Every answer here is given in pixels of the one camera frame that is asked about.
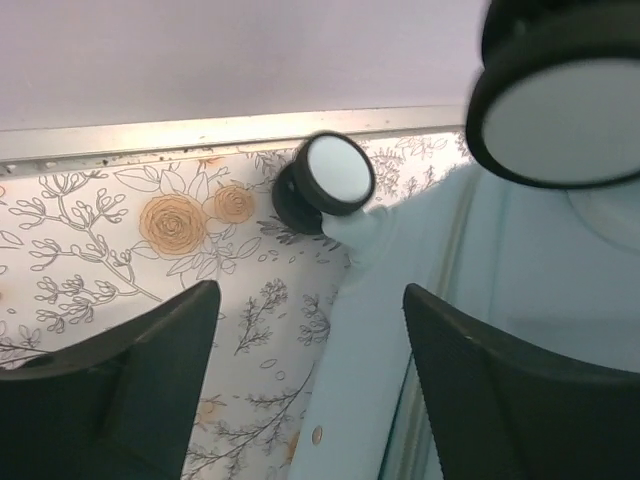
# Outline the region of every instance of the white disc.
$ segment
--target white disc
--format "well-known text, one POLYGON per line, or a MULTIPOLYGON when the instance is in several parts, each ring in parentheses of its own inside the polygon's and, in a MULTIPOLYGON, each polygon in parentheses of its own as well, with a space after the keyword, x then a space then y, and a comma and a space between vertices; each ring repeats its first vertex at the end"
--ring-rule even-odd
POLYGON ((535 181, 591 183, 640 171, 640 61, 542 71, 502 94, 483 137, 503 167, 535 181))
POLYGON ((311 143, 307 159, 315 181, 336 200, 359 202, 369 193, 369 168, 350 143, 329 135, 319 137, 311 143))

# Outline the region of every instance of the floral pattern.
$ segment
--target floral pattern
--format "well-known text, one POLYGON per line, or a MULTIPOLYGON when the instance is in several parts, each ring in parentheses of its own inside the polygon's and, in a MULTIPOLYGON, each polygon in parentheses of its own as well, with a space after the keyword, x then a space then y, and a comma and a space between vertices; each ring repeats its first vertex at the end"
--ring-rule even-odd
MULTIPOLYGON (((465 162, 461 132, 361 142, 371 205, 465 162)), ((0 368, 96 335, 202 279, 223 292, 184 480, 284 480, 347 268, 332 239, 283 225, 271 185, 293 151, 5 180, 0 368)))

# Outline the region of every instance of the black ring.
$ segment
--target black ring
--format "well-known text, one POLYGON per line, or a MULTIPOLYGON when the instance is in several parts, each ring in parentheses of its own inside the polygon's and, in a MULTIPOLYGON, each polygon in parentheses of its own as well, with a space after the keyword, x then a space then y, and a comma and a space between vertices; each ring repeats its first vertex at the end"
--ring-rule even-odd
POLYGON ((314 134, 300 147, 300 150, 297 152, 293 160, 293 178, 300 195, 304 196, 304 198, 314 208, 323 213, 336 217, 345 217, 360 210, 373 196, 376 184, 376 174, 375 170, 373 169, 371 160, 369 160, 369 157, 360 147, 360 145, 351 140, 349 137, 329 131, 318 132, 314 134), (339 138, 340 140, 351 145, 360 154, 360 156, 362 157, 362 161, 365 162, 365 164, 367 165, 367 169, 369 170, 371 185, 369 192, 363 199, 358 200, 357 202, 344 202, 341 200, 337 200, 330 196, 327 192, 325 192, 324 189, 320 185, 318 185, 318 182, 316 182, 315 178, 313 178, 311 169, 309 168, 308 154, 313 142, 321 137, 339 138))
POLYGON ((560 65, 581 60, 640 60, 640 5, 599 4, 550 17, 526 34, 492 52, 469 102, 466 137, 473 157, 487 170, 512 182, 548 189, 589 189, 640 178, 638 172, 610 180, 565 184, 533 180, 503 167, 489 153, 482 129, 493 103, 520 81, 560 65))
POLYGON ((300 195, 293 179, 293 164, 278 174, 271 191, 273 208, 282 223, 304 235, 321 235, 322 214, 300 195))

